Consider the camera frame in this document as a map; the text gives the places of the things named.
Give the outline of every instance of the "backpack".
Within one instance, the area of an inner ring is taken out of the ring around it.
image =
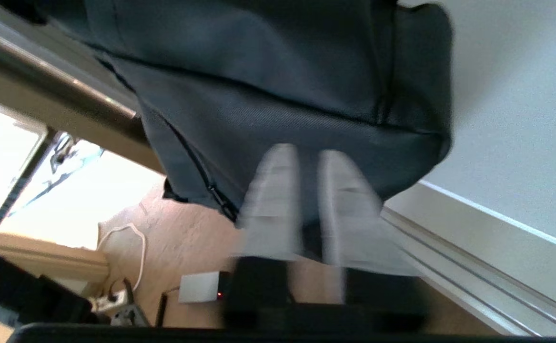
[[[382,200],[450,148],[452,28],[395,0],[36,0],[138,96],[165,197],[236,221],[276,143],[299,150],[306,255],[321,258],[317,161],[348,154]]]

